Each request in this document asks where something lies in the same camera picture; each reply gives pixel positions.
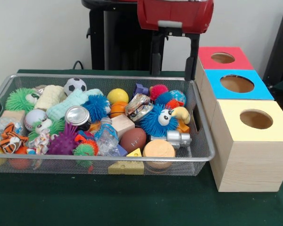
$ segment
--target round hole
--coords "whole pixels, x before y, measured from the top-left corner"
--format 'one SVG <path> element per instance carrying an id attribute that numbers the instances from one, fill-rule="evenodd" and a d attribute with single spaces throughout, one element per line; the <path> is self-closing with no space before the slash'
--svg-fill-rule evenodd
<path id="1" fill-rule="evenodd" d="M 267 129 L 272 126 L 273 119 L 260 110 L 246 110 L 240 114 L 240 120 L 247 126 L 256 129 Z"/>
<path id="2" fill-rule="evenodd" d="M 220 64 L 229 64 L 235 61 L 235 58 L 228 53 L 214 53 L 211 58 Z"/>
<path id="3" fill-rule="evenodd" d="M 255 87 L 251 80 L 235 74 L 222 77 L 220 82 L 224 88 L 236 93 L 248 93 Z"/>

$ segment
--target white wall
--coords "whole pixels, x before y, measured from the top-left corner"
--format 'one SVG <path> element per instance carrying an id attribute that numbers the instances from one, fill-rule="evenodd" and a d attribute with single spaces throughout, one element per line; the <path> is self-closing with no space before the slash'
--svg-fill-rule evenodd
<path id="1" fill-rule="evenodd" d="M 91 68 L 80 0 L 0 0 L 0 83 L 18 69 Z"/>
<path id="2" fill-rule="evenodd" d="M 260 76 L 264 71 L 283 16 L 283 0 L 214 0 L 215 9 L 201 46 L 240 46 Z M 165 44 L 163 68 L 183 70 L 189 39 L 172 37 Z"/>
<path id="3" fill-rule="evenodd" d="M 241 46 L 262 76 L 283 14 L 283 0 L 215 0 L 202 46 Z M 0 83 L 18 69 L 91 68 L 89 10 L 80 0 L 0 1 Z M 188 41 L 166 42 L 164 70 L 183 70 Z"/>

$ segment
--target plastic bottle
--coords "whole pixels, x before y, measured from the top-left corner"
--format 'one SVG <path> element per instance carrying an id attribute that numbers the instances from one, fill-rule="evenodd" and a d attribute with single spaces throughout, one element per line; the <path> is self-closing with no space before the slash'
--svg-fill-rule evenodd
<path id="1" fill-rule="evenodd" d="M 120 156 L 117 148 L 118 137 L 116 130 L 111 126 L 110 118 L 103 118 L 100 130 L 94 135 L 96 143 L 99 147 L 98 155 L 102 156 Z"/>

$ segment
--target black stand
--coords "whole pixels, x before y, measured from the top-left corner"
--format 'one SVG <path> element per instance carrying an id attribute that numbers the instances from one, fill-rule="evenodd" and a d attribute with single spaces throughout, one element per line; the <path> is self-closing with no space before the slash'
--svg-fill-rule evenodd
<path id="1" fill-rule="evenodd" d="M 270 87 L 283 80 L 283 18 L 263 77 Z"/>
<path id="2" fill-rule="evenodd" d="M 153 31 L 140 28 L 136 2 L 82 0 L 90 9 L 92 69 L 150 70 Z M 159 54 L 163 56 L 164 40 Z"/>

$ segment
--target soccer ball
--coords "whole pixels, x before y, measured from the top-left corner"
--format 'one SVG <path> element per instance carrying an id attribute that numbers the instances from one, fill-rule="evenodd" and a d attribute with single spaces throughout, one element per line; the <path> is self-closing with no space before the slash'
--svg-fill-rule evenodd
<path id="1" fill-rule="evenodd" d="M 71 78 L 64 86 L 64 92 L 69 96 L 75 89 L 81 89 L 83 92 L 87 90 L 86 83 L 79 78 Z"/>

